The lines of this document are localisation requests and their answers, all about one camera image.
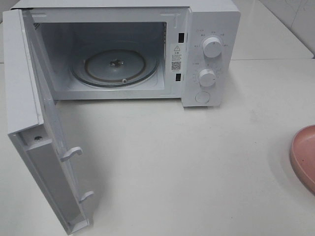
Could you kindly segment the round white door button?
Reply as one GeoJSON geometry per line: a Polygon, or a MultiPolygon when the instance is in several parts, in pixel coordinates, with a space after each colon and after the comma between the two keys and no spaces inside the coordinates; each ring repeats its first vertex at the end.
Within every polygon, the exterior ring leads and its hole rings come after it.
{"type": "Polygon", "coordinates": [[[210,97],[211,96],[208,92],[201,91],[195,96],[195,100],[198,103],[207,104],[210,101],[210,97]]]}

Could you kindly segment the white microwave knob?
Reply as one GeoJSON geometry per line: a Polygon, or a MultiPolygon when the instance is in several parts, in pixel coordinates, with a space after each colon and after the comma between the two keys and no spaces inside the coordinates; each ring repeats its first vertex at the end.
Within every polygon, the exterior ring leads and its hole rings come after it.
{"type": "Polygon", "coordinates": [[[217,77],[212,69],[203,69],[199,72],[199,83],[202,87],[211,87],[216,80],[217,77]]]}
{"type": "Polygon", "coordinates": [[[222,42],[216,36],[206,38],[202,42],[203,53],[208,58],[215,58],[221,54],[222,42]]]}

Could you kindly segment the white microwave door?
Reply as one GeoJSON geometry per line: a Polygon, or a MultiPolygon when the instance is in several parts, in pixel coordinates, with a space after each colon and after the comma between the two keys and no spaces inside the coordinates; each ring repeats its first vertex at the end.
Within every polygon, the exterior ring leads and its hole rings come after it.
{"type": "Polygon", "coordinates": [[[4,73],[8,137],[67,234],[90,222],[71,158],[80,147],[66,144],[48,80],[49,60],[41,25],[29,10],[3,14],[4,73]]]}

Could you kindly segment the pink round plate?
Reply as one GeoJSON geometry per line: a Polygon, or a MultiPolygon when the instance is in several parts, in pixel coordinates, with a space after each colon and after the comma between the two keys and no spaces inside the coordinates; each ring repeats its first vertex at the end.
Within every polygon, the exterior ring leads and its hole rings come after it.
{"type": "Polygon", "coordinates": [[[302,184],[315,194],[315,126],[300,129],[290,147],[290,163],[302,184]]]}

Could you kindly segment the glass microwave turntable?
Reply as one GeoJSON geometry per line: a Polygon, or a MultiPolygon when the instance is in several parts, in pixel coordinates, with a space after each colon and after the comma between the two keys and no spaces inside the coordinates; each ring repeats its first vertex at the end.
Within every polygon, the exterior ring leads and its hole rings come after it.
{"type": "Polygon", "coordinates": [[[159,65],[158,49],[134,41],[90,44],[74,53],[72,74],[84,84],[119,88],[153,75],[159,65]]]}

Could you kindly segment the white microwave oven body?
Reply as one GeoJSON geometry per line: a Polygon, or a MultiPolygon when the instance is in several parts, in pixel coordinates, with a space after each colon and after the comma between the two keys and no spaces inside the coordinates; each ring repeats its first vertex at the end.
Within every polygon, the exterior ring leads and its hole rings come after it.
{"type": "Polygon", "coordinates": [[[230,0],[21,0],[14,9],[29,10],[41,25],[55,100],[179,98],[185,107],[221,103],[241,16],[230,0]],[[206,57],[202,49],[211,36],[222,42],[215,58],[206,57]],[[158,68],[126,87],[99,88],[79,81],[70,69],[74,53],[107,41],[158,49],[158,68]],[[211,87],[199,83],[203,69],[212,69],[217,77],[211,87]],[[201,91],[211,96],[207,104],[195,100],[201,91]]]}

